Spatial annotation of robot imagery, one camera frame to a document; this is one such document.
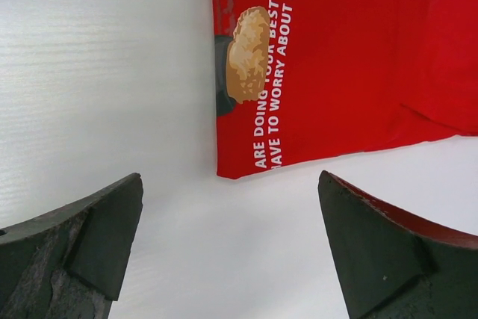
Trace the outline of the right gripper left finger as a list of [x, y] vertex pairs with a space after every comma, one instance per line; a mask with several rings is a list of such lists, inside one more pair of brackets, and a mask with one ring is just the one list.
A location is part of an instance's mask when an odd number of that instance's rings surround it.
[[107, 318], [143, 209], [132, 173], [56, 210], [1, 229], [2, 318]]

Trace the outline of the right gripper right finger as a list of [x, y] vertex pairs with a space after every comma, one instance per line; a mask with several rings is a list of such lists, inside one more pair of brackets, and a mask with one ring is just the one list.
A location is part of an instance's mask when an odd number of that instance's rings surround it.
[[477, 237], [323, 171], [318, 195], [350, 318], [476, 318]]

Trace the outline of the red t shirt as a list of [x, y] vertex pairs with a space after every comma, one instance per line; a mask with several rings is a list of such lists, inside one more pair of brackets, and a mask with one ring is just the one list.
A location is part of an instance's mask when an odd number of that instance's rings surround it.
[[212, 0], [217, 175], [477, 134], [477, 0]]

